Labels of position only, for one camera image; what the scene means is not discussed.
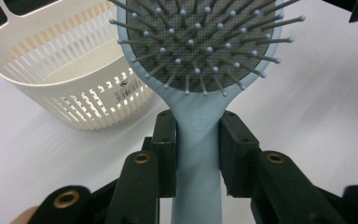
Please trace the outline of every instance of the white table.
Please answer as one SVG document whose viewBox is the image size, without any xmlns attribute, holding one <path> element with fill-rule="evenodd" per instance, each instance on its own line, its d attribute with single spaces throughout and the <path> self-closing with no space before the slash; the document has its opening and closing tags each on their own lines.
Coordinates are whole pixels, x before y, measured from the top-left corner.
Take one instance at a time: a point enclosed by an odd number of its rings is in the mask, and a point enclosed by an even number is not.
<svg viewBox="0 0 358 224">
<path fill-rule="evenodd" d="M 268 77 L 228 107 L 263 150 L 285 153 L 318 187 L 337 195 L 358 184 L 358 22 L 322 1 L 285 9 L 282 44 Z M 53 190 L 83 185 L 94 191 L 116 179 L 124 159 L 141 149 L 156 115 L 168 107 L 156 96 L 141 113 L 113 128 L 74 130 L 0 78 L 0 224 L 40 204 Z M 225 223 L 255 223 L 250 200 L 224 197 Z M 169 223 L 170 200 L 161 200 Z"/>
</svg>

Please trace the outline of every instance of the light blue hairbrush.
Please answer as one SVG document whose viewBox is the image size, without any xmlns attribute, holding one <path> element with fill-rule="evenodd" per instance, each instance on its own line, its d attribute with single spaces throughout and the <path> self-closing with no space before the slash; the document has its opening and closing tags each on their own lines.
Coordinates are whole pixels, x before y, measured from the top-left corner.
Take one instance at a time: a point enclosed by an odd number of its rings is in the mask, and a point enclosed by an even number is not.
<svg viewBox="0 0 358 224">
<path fill-rule="evenodd" d="M 265 77 L 282 26 L 298 0 L 110 0 L 118 43 L 132 70 L 177 121 L 173 224 L 221 224 L 218 122 L 228 104 Z"/>
</svg>

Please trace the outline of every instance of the bristle cushion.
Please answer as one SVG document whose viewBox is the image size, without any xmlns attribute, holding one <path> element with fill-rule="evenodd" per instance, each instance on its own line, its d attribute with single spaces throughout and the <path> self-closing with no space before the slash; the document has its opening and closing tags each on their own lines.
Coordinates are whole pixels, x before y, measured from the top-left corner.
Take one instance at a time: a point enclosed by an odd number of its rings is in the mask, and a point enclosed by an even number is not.
<svg viewBox="0 0 358 224">
<path fill-rule="evenodd" d="M 127 24 L 135 58 L 165 87 L 181 91 L 222 90 L 250 72 L 264 56 L 272 28 L 263 26 L 280 20 L 263 11 L 275 1 L 154 1 L 127 0 Z"/>
</svg>

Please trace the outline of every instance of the basket handle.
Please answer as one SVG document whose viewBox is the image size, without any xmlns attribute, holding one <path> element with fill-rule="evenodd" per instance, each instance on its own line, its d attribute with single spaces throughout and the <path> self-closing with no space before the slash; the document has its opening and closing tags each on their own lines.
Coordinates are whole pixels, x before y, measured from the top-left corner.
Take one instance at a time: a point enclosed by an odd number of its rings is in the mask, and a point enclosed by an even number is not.
<svg viewBox="0 0 358 224">
<path fill-rule="evenodd" d="M 4 0 L 0 0 L 0 7 L 2 8 L 2 10 L 4 11 L 5 15 L 7 16 L 7 21 L 14 21 L 14 20 L 18 20 L 20 18 L 20 16 L 14 14 L 13 12 L 11 12 L 7 5 L 5 4 Z"/>
</svg>

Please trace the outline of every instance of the screw hole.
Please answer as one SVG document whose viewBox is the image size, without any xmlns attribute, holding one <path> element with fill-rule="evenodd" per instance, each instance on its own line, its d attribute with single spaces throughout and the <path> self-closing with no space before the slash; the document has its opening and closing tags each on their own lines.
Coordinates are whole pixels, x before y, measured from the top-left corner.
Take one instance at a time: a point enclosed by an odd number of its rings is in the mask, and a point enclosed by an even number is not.
<svg viewBox="0 0 358 224">
<path fill-rule="evenodd" d="M 136 163 L 139 163 L 139 164 L 142 164 L 142 163 L 146 163 L 148 161 L 150 161 L 150 157 L 149 155 L 145 154 L 145 153 L 141 153 L 141 154 L 138 154 L 136 155 L 133 160 L 136 162 Z"/>
<path fill-rule="evenodd" d="M 73 189 L 67 190 L 66 192 L 60 194 L 55 200 L 54 200 L 54 206 L 56 208 L 66 208 L 70 207 L 73 204 L 77 203 L 77 201 L 80 198 L 80 194 Z"/>
<path fill-rule="evenodd" d="M 269 153 L 267 159 L 273 163 L 284 163 L 284 157 L 277 153 Z"/>
</svg>

